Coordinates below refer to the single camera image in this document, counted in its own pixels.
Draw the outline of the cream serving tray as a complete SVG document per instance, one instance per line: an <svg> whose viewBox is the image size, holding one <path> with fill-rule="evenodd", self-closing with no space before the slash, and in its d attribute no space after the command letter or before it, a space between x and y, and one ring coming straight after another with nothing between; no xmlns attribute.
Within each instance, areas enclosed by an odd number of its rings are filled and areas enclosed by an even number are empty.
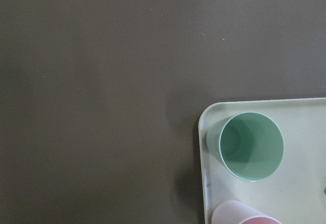
<svg viewBox="0 0 326 224"><path fill-rule="evenodd" d="M285 143L278 170L257 182L233 176L206 146L212 125L242 112L269 116ZM240 201L281 223L325 223L324 98L215 103L202 112L198 132L206 223L226 200Z"/></svg>

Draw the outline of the pink plastic cup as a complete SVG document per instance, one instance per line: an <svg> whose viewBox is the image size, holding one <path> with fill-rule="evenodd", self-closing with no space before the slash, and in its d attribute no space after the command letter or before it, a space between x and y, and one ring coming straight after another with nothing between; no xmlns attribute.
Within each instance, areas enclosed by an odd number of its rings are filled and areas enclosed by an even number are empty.
<svg viewBox="0 0 326 224"><path fill-rule="evenodd" d="M239 201L228 200L219 204L213 211L211 223L215 224L243 224L243 223L281 223Z"/></svg>

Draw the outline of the green plastic cup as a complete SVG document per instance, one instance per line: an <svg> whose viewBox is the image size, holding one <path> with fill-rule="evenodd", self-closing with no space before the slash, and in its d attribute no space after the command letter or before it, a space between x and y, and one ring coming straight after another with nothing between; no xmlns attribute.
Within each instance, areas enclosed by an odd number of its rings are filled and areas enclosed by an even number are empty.
<svg viewBox="0 0 326 224"><path fill-rule="evenodd" d="M207 131L206 145L231 175L247 182L274 174L285 152L278 125L256 112L239 113L214 123Z"/></svg>

